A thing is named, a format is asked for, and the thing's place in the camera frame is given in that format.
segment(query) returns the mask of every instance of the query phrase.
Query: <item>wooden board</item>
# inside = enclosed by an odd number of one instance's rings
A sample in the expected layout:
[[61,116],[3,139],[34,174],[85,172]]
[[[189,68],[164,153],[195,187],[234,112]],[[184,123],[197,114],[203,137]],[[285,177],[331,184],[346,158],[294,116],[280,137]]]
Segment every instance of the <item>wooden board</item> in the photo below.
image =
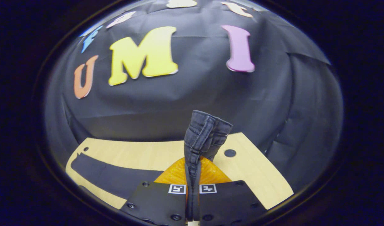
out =
[[[237,154],[226,157],[224,151],[228,149]],[[120,209],[126,199],[93,185],[70,167],[80,153],[115,166],[164,171],[184,157],[184,141],[122,142],[87,138],[78,146],[67,162],[66,173],[77,185],[84,186],[104,202]],[[243,133],[228,135],[213,163],[231,180],[244,180],[266,209],[293,194],[284,177]]]

